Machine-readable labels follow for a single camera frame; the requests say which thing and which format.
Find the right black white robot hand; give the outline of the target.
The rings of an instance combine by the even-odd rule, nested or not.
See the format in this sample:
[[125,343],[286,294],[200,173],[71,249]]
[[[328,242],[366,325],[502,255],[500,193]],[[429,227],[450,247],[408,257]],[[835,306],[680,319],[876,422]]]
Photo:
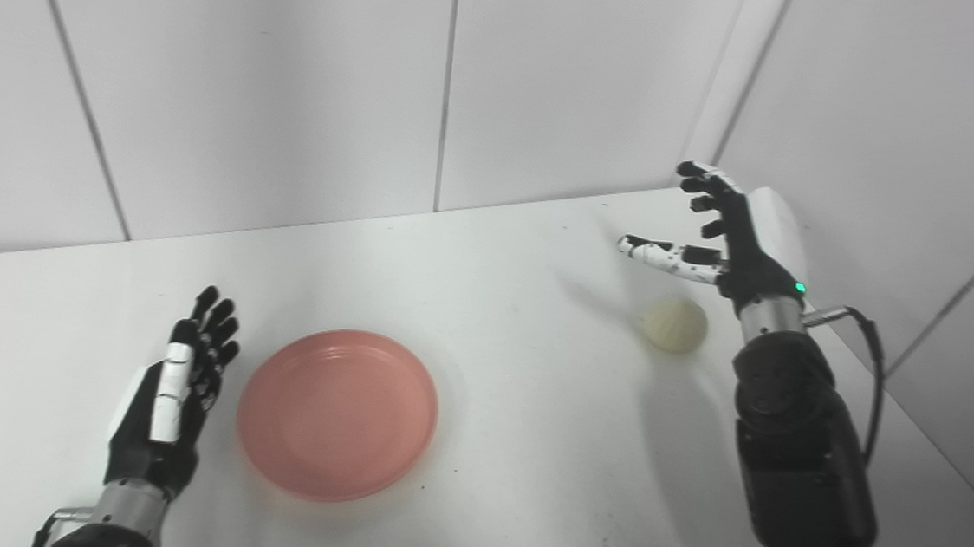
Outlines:
[[795,321],[805,313],[803,282],[763,248],[748,199],[736,184],[710,165],[687,160],[678,164],[681,190],[693,196],[692,212],[717,212],[718,219],[705,223],[701,238],[720,238],[724,249],[698,245],[677,245],[626,234],[616,248],[631,260],[686,281],[704,283],[727,297],[741,316],[748,306],[773,303],[791,308]]

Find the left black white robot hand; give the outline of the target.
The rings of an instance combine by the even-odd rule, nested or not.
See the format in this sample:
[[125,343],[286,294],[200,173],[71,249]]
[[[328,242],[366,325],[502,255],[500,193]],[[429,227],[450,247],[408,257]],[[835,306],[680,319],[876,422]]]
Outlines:
[[196,296],[173,325],[163,358],[143,369],[108,441],[105,483],[136,480],[178,498],[198,466],[198,441],[241,352],[237,307],[216,285]]

